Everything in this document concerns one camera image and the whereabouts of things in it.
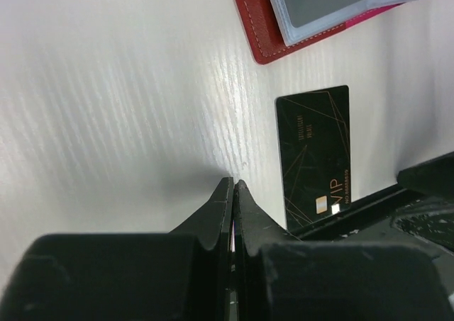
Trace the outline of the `black VIP credit card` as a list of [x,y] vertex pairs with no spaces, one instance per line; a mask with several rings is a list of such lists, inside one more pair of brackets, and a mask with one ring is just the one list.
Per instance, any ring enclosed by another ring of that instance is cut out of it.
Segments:
[[346,85],[275,101],[287,227],[302,231],[351,207]]

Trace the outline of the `red leather card holder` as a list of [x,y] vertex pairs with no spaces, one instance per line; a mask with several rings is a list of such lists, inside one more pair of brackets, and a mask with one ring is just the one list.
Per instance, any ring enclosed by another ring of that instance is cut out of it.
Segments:
[[418,0],[361,0],[295,28],[284,0],[235,0],[255,61],[269,64],[396,6]]

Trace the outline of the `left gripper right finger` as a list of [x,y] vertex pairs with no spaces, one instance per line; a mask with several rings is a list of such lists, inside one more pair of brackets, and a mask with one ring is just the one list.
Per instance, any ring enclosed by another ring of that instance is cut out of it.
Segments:
[[374,224],[339,240],[300,240],[245,182],[233,201],[239,320],[452,320],[453,255]]

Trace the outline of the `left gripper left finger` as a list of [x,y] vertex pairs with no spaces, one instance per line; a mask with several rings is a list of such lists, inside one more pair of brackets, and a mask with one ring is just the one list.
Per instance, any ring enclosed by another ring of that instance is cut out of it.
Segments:
[[234,183],[167,233],[49,234],[24,252],[2,320],[227,320]]

